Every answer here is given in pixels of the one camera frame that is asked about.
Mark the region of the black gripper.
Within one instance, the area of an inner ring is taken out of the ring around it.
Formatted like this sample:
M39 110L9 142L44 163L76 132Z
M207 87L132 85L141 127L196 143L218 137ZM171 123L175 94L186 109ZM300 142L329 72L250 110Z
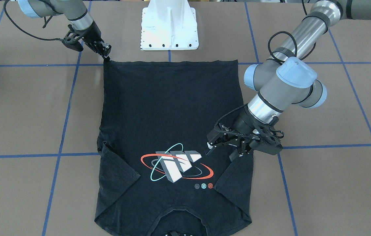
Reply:
M68 28L69 31L63 38L63 45L66 48L76 52L82 52L83 46L79 42L79 40L82 39L84 45L88 46L103 59L109 56L112 47L101 38L101 32L96 23L92 23L92 25L85 30L77 30L74 28L73 24L68 25Z
M241 137L227 133L230 132L228 128L220 128L220 131L213 128L206 136L207 142L209 145L220 145L237 140L236 149L229 155L231 162L255 150L276 155L283 149L281 138L284 136L274 128L277 121L275 117L269 124L265 124L255 118L248 107L243 107L230 128L233 133L241 134Z

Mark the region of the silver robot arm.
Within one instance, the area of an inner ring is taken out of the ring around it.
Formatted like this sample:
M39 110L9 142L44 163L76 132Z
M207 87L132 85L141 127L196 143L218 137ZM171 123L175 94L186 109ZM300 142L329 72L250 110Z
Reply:
M69 31L58 39L66 48L77 52L83 51L84 44L93 52L107 58L111 45L101 38L101 31L82 0L19 0L22 12L31 18L44 18L64 15L70 22Z
M299 26L280 47L272 50L261 65L251 65L244 73L244 84L257 94L237 107L239 116L230 127L218 120L207 135L210 155L219 146L232 146L234 160L253 151L276 155L282 150L284 133L276 130L279 116L292 104L316 108L327 98L327 88L317 73L303 60L317 40L341 20L371 20L371 0L317 0Z

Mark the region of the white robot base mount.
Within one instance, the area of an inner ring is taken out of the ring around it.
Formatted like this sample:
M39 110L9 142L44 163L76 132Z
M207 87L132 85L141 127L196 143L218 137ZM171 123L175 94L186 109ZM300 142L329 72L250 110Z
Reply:
M141 50L198 48L196 10L187 0L151 0L142 9Z

